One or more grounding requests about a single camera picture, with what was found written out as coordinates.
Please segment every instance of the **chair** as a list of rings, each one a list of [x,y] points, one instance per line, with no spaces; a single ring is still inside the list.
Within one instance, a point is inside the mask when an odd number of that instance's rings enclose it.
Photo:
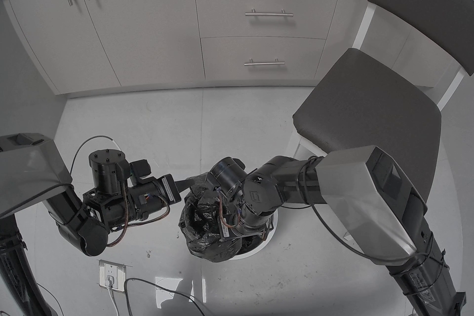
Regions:
[[[436,168],[441,109],[463,76],[474,72],[473,0],[368,0],[348,49],[293,115],[286,150],[316,155],[377,145],[389,153],[426,201]],[[377,6],[392,12],[448,52],[459,64],[440,80],[437,104],[359,49]]]

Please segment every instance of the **black trash bag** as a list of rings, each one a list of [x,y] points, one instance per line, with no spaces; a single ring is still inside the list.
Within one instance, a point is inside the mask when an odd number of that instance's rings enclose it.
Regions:
[[[196,177],[196,184],[184,198],[179,227],[192,255],[211,262],[234,257],[242,247],[242,239],[221,241],[219,200],[216,192],[205,187],[206,174]]]

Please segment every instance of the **outlet socket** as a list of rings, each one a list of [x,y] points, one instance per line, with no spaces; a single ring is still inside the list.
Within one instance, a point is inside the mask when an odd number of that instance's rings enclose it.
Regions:
[[[109,262],[106,260],[99,261],[99,285],[107,288],[105,278],[111,276],[114,278],[112,289],[114,291],[124,292],[124,283],[126,279],[126,267],[120,263]]]

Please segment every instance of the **robotic arm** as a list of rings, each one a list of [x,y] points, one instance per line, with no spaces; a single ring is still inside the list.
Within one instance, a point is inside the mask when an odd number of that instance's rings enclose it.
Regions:
[[[180,202],[180,193],[194,184],[192,179],[174,181],[170,174],[148,177],[146,160],[128,163],[118,150],[93,152],[89,164],[94,189],[81,201],[51,139],[39,134],[0,137],[0,272],[28,316],[56,313],[31,273],[15,212],[43,201],[59,233],[84,254],[96,256],[116,243],[107,244],[110,232],[153,222],[148,220],[153,212]],[[460,315],[465,293],[454,289],[444,252],[424,218],[426,204],[389,155],[367,146],[309,161],[277,156],[249,174],[244,169],[239,159],[227,157],[206,178],[232,210],[225,220],[236,224],[227,228],[220,223],[223,239],[261,234],[285,202],[327,203],[362,255],[387,266],[418,315]]]

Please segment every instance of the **drawer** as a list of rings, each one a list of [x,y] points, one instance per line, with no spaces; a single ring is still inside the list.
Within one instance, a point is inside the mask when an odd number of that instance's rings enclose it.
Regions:
[[[326,39],[337,0],[196,0],[199,31],[205,37],[305,37]],[[246,16],[278,14],[293,17]]]
[[[313,79],[324,40],[221,37],[202,38],[201,45],[206,80]]]

